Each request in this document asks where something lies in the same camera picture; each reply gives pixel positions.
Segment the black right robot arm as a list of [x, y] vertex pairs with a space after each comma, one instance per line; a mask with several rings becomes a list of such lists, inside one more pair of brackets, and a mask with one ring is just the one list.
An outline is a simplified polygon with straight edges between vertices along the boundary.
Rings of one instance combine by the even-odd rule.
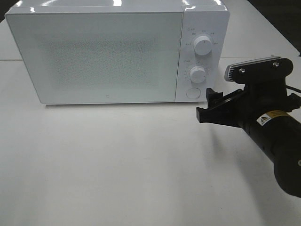
[[198, 107], [199, 123], [241, 128], [273, 162], [280, 188], [301, 196], [301, 124], [289, 113], [301, 106], [296, 94], [287, 95], [284, 81], [245, 85], [224, 95], [206, 90], [208, 106]]

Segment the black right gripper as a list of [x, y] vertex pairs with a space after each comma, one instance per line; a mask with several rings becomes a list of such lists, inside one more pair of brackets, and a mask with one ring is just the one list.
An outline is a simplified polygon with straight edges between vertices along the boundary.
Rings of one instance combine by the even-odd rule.
[[207, 109], [197, 107], [199, 123], [242, 128], [248, 134], [300, 134], [301, 123], [289, 115], [301, 107], [301, 97], [285, 80], [246, 84], [224, 95], [208, 88]]

